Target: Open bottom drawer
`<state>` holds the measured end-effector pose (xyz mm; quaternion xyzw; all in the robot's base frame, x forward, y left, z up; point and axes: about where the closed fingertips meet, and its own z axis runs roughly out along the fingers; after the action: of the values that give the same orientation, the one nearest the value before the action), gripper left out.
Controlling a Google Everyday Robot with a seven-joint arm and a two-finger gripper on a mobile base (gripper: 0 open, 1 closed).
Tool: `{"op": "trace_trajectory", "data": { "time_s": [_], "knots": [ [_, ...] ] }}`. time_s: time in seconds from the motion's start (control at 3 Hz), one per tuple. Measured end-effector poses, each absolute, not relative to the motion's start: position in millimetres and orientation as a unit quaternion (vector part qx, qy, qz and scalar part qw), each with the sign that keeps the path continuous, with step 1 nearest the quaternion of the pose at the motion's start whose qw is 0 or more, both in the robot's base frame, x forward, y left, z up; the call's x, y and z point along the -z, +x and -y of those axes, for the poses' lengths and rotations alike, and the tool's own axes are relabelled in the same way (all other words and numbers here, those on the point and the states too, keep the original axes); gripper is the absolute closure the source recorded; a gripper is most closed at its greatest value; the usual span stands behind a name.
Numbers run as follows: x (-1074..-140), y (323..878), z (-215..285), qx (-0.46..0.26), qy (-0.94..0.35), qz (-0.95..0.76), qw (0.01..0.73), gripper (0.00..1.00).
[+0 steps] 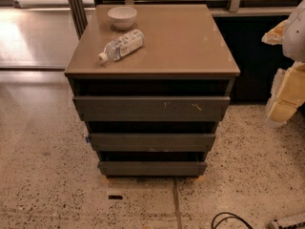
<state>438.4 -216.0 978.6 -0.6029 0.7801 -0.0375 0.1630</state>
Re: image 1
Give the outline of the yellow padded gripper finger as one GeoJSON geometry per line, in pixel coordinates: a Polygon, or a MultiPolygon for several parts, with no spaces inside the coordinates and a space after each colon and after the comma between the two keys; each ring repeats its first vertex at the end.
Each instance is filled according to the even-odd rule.
{"type": "Polygon", "coordinates": [[[261,41],[268,45],[281,45],[283,41],[283,32],[287,21],[283,20],[277,24],[274,28],[266,32],[261,41]]]}
{"type": "Polygon", "coordinates": [[[305,63],[295,62],[287,70],[278,69],[266,109],[266,124],[281,127],[305,103],[305,63]]]}

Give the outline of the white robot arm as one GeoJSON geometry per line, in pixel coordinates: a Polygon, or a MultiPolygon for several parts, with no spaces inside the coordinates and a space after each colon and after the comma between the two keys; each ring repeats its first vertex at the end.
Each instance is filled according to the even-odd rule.
{"type": "Polygon", "coordinates": [[[283,54],[294,61],[289,69],[277,70],[266,104],[266,123],[277,128],[285,125],[305,103],[305,0],[286,20],[266,32],[261,41],[281,45],[283,54]]]}

